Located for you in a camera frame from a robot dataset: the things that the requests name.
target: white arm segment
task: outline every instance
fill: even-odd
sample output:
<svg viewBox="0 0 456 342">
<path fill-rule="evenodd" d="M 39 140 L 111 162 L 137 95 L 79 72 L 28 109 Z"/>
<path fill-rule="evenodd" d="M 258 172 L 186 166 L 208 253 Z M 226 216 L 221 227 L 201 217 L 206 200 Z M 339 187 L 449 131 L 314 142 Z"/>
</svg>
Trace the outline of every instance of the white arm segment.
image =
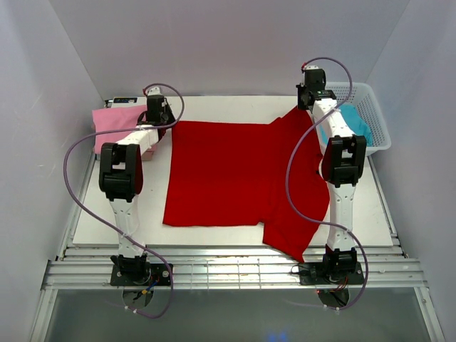
<svg viewBox="0 0 456 342">
<path fill-rule="evenodd" d="M 336 107 L 337 101 L 324 98 L 315 101 L 312 109 L 312 115 L 315 121 L 321 119 L 332 108 Z M 326 137 L 332 138 L 335 136 L 351 137 L 355 133 L 347 126 L 343 119 L 340 110 L 335 110 L 326 120 L 321 124 Z M 323 142 L 320 127 L 316 128 L 318 140 Z M 327 141 L 324 141 L 321 146 L 321 153 L 324 155 Z M 333 223 L 342 224 L 348 230 L 353 230 L 353 196 L 355 188 L 352 184 L 342 184 L 340 187 L 335 187 L 333 184 L 328 183 L 329 196 L 330 196 L 330 220 Z M 339 248 L 341 251 L 349 251 L 355 243 L 350 235 L 342 229 L 330 226 L 327 245 L 332 251 Z"/>
<path fill-rule="evenodd" d="M 152 127 L 151 125 L 137 126 L 138 128 Z M 158 143 L 157 130 L 138 130 L 122 140 L 117 141 L 119 145 L 137 144 L 140 146 L 141 155 L 144 155 L 153 145 Z M 132 202 L 125 199 L 114 199 L 110 201 L 114 211 L 115 224 L 125 235 L 128 235 L 137 242 L 144 245 L 140 237 L 140 221 L 138 215 L 138 196 L 134 196 Z M 142 249 L 129 242 L 123 235 L 119 234 L 119 255 L 127 258 L 134 258 L 143 254 Z"/>
</svg>

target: black mounting plate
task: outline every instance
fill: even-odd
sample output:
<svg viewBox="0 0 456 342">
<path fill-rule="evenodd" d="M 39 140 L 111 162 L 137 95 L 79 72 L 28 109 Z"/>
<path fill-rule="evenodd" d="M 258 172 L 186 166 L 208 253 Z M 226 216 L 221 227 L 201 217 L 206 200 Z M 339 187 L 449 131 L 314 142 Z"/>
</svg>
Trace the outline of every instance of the black mounting plate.
<svg viewBox="0 0 456 342">
<path fill-rule="evenodd" d="M 154 276 L 154 279 L 156 280 L 158 278 L 158 283 L 155 286 L 169 286 L 171 285 L 171 280 L 170 280 L 170 275 L 169 272 L 164 264 L 150 264 L 146 262 L 146 270 L 147 273 L 150 273 Z M 123 276 L 120 274 L 119 271 L 119 266 L 113 265 L 113 271 L 111 273 L 111 281 L 109 283 L 111 286 L 138 286 L 138 287 L 147 287 L 149 285 L 148 282 L 146 284 L 138 284 L 133 281 L 131 281 L 128 277 Z"/>
<path fill-rule="evenodd" d="M 323 262 L 305 262 L 298 265 L 299 283 L 301 285 L 334 285 L 326 278 L 327 274 Z M 364 282 L 363 270 L 359 262 L 356 263 L 355 272 L 346 274 L 347 285 L 361 285 Z"/>
</svg>

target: cable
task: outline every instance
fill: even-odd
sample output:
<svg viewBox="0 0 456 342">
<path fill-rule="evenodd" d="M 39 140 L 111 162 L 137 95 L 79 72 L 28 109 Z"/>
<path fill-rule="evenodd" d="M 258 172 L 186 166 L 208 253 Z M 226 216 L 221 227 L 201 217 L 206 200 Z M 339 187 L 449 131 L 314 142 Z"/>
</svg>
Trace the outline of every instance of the cable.
<svg viewBox="0 0 456 342">
<path fill-rule="evenodd" d="M 359 298 L 363 295 L 364 291 L 366 290 L 366 285 L 368 283 L 368 277 L 369 277 L 369 265 L 368 265 L 368 257 L 366 255 L 366 251 L 364 250 L 363 248 L 363 245 L 361 244 L 361 242 L 359 241 L 359 239 L 355 236 L 355 234 L 348 230 L 348 228 L 344 227 L 343 225 L 341 224 L 338 224 L 338 223 L 332 223 L 332 222 L 325 222 L 325 221 L 319 221 L 317 219 L 312 219 L 310 217 L 307 217 L 306 215 L 304 215 L 302 212 L 300 212 L 298 210 L 298 208 L 296 208 L 296 206 L 294 205 L 293 201 L 291 200 L 291 195 L 290 195 L 290 188 L 289 188 L 289 183 L 290 183 L 290 171 L 291 171 L 291 165 L 293 164 L 293 160 L 294 160 L 294 157 L 296 155 L 296 152 L 298 151 L 299 147 L 301 146 L 302 142 L 304 141 L 304 139 L 306 138 L 307 135 L 309 135 L 310 132 L 312 132 L 318 125 L 320 125 L 324 120 L 326 120 L 332 113 L 334 113 L 334 111 L 336 109 L 338 109 L 341 105 L 343 105 L 347 100 L 350 99 L 350 96 L 351 96 L 351 93 L 352 93 L 352 90 L 353 90 L 353 80 L 351 78 L 351 74 L 350 74 L 350 71 L 348 71 L 348 69 L 339 61 L 337 61 L 336 59 L 334 58 L 331 58 L 331 57 L 317 57 L 317 58 L 312 58 L 311 60 L 305 62 L 302 67 L 301 67 L 301 70 L 304 71 L 305 67 L 311 63 L 311 62 L 314 62 L 314 61 L 320 61 L 320 60 L 327 60 L 327 61 L 332 61 L 334 63 L 337 63 L 338 65 L 340 65 L 344 71 L 347 73 L 347 76 L 348 76 L 348 82 L 350 83 L 350 89 L 348 91 L 348 95 L 340 102 L 336 105 L 335 108 L 331 109 L 327 114 L 325 114 L 320 120 L 317 120 L 311 127 L 308 128 L 308 130 L 301 136 L 301 138 L 299 139 L 299 141 L 297 142 L 296 146 L 294 147 L 293 149 L 293 152 L 291 153 L 290 155 L 290 159 L 288 161 L 288 166 L 286 167 L 286 176 L 285 176 L 285 191 L 286 191 L 286 198 L 291 206 L 291 208 L 300 216 L 302 217 L 303 219 L 306 219 L 307 221 L 310 221 L 310 222 L 313 222 L 313 223 L 317 223 L 317 224 L 325 224 L 327 226 L 333 226 L 333 227 L 337 227 L 339 229 L 342 229 L 343 231 L 347 232 L 348 235 L 351 236 L 351 238 L 356 242 L 356 244 L 359 246 L 359 249 L 361 250 L 361 254 L 363 255 L 363 258 L 364 258 L 364 263 L 365 263 L 365 268 L 366 268 L 366 274 L 364 276 L 364 282 L 363 282 L 363 285 L 361 286 L 361 290 L 359 291 L 358 295 L 354 298 L 354 300 L 352 300 L 352 302 L 348 303 L 346 306 L 342 307 L 342 308 L 336 308 L 336 307 L 332 307 L 332 306 L 328 306 L 330 309 L 333 309 L 333 310 L 345 310 L 345 309 L 349 309 L 350 307 L 352 307 L 353 305 L 355 305 L 355 303 L 359 300 Z M 294 302 L 291 302 L 291 301 L 287 301 L 288 303 L 290 304 L 293 304 L 293 305 L 297 305 L 297 306 L 309 306 L 309 307 L 320 307 L 320 306 L 317 306 L 317 305 L 313 305 L 313 304 L 300 304 L 300 303 L 294 303 Z"/>
<path fill-rule="evenodd" d="M 106 224 L 108 227 L 110 227 L 111 229 L 114 229 L 118 234 L 123 234 L 123 231 L 119 228 L 117 228 L 114 224 L 111 224 L 110 222 L 106 221 L 105 219 L 103 219 L 102 217 L 99 217 L 95 212 L 91 211 L 90 209 L 88 209 L 79 199 L 78 197 L 75 195 L 73 189 L 71 189 L 71 186 L 70 186 L 70 182 L 68 180 L 68 159 L 70 157 L 70 154 L 71 154 L 71 151 L 73 151 L 73 149 L 79 145 L 80 143 L 82 143 L 84 140 L 87 140 L 89 138 L 92 138 L 92 137 L 96 137 L 97 135 L 102 135 L 102 134 L 109 134 L 109 133 L 121 133 L 121 132 L 134 132 L 134 131 L 137 131 L 137 130 L 166 130 L 168 128 L 171 128 L 173 126 L 175 126 L 179 120 L 181 119 L 182 117 L 182 114 L 184 113 L 184 109 L 185 109 L 185 103 L 184 103 L 184 98 L 182 97 L 182 95 L 180 94 L 180 92 L 175 89 L 174 87 L 172 87 L 171 85 L 168 85 L 166 83 L 153 83 L 151 85 L 148 86 L 148 88 L 150 87 L 153 87 L 153 86 L 162 86 L 162 87 L 166 87 L 166 88 L 169 88 L 171 90 L 173 90 L 174 92 L 176 92 L 177 96 L 179 96 L 179 99 L 182 103 L 182 108 L 180 110 L 180 114 L 179 116 L 177 117 L 176 121 L 169 124 L 169 125 L 163 125 L 163 126 L 152 126 L 152 127 L 146 127 L 146 128 L 124 128 L 124 129 L 120 129 L 120 130 L 105 130 L 105 131 L 102 131 L 102 132 L 95 132 L 95 133 L 91 133 L 89 135 L 86 135 L 85 137 L 82 137 L 81 139 L 77 140 L 75 143 L 73 143 L 70 148 L 68 149 L 68 151 L 66 151 L 66 154 L 65 154 L 65 157 L 63 159 L 63 180 L 65 181 L 65 186 L 66 186 L 66 189 L 68 190 L 68 193 L 70 194 L 71 198 L 73 199 L 73 201 L 82 209 L 84 210 L 85 212 L 87 212 L 91 217 L 93 217 L 94 219 L 97 219 L 98 221 L 100 221 L 101 223 L 103 224 Z M 174 296 L 174 281 L 172 279 L 172 270 L 171 270 L 171 266 L 167 263 L 167 261 L 165 260 L 165 258 L 163 258 L 163 256 L 161 256 L 160 254 L 158 254 L 157 252 L 154 252 L 153 250 L 147 248 L 146 246 L 143 246 L 142 244 L 140 244 L 139 242 L 135 241 L 134 239 L 132 239 L 131 237 L 129 237 L 128 235 L 125 235 L 124 236 L 125 239 L 127 239 L 129 242 L 131 242 L 132 244 L 134 244 L 135 246 L 141 248 L 142 250 L 144 250 L 145 252 L 148 252 L 152 255 L 154 255 L 155 257 L 157 257 L 158 259 L 160 259 L 163 264 L 165 264 L 165 267 L 166 267 L 166 270 L 170 273 L 170 287 L 171 287 L 171 291 L 170 291 L 170 297 L 168 299 L 168 302 L 166 303 L 165 307 L 163 310 L 161 310 L 160 313 L 158 313 L 157 315 L 151 315 L 151 314 L 148 314 L 144 311 L 141 311 L 141 310 L 137 310 L 135 308 L 131 308 L 129 306 L 126 306 L 127 309 L 133 311 L 134 313 L 137 313 L 137 314 L 140 314 L 141 316 L 144 316 L 144 317 L 148 317 L 148 318 L 151 318 L 151 319 L 155 319 L 155 318 L 159 318 L 161 316 L 163 316 L 166 311 L 169 309 L 171 303 L 172 303 L 172 298 Z"/>
</svg>

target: metal frame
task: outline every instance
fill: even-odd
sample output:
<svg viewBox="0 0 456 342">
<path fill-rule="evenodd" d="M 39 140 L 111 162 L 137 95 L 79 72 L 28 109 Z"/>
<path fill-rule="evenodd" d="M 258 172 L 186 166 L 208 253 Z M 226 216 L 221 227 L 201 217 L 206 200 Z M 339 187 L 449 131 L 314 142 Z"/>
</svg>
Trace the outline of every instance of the metal frame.
<svg viewBox="0 0 456 342">
<path fill-rule="evenodd" d="M 442 330 L 428 293 L 428 283 L 417 259 L 404 256 L 391 214 L 380 186 L 372 158 L 368 161 L 390 228 L 393 246 L 365 248 L 369 261 L 369 288 L 412 287 L 415 289 L 431 341 L 444 341 Z M 92 153 L 79 198 L 83 200 L 95 163 Z M 75 246 L 73 236 L 81 210 L 72 211 L 58 261 L 49 263 L 43 280 L 38 313 L 31 341 L 44 341 L 59 289 L 117 289 L 109 285 L 111 255 L 117 245 Z M 302 286 L 298 276 L 290 273 L 295 261 L 267 247 L 158 247 L 149 246 L 174 264 L 176 289 L 315 289 Z M 319 261 L 324 246 L 308 248 L 306 261 Z M 154 262 L 157 258 L 150 256 Z"/>
</svg>

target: white table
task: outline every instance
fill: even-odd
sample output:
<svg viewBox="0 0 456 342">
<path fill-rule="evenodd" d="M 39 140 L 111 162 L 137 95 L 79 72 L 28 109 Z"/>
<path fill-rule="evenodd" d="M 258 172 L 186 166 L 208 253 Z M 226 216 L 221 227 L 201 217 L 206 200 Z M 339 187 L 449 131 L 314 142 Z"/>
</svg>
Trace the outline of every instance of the white table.
<svg viewBox="0 0 456 342">
<path fill-rule="evenodd" d="M 173 112 L 177 115 L 180 110 L 179 100 L 168 99 Z M 185 105 L 183 120 L 270 123 L 275 118 L 287 114 L 296 105 L 296 96 L 192 96 L 185 98 Z M 139 196 L 139 240 L 153 246 L 264 246 L 261 242 L 262 224 L 241 227 L 169 227 L 162 223 L 172 153 L 169 133 L 157 146 L 152 160 L 142 164 L 144 186 Z M 105 194 L 98 187 L 98 172 L 99 164 L 95 162 L 84 203 L 114 224 L 113 211 Z M 313 236 L 310 246 L 323 246 L 328 231 L 328 227 L 321 226 Z M 353 233 L 365 247 L 393 245 L 367 160 L 353 201 Z M 113 230 L 82 212 L 73 238 L 74 245 L 100 246 L 117 243 L 118 236 Z"/>
</svg>

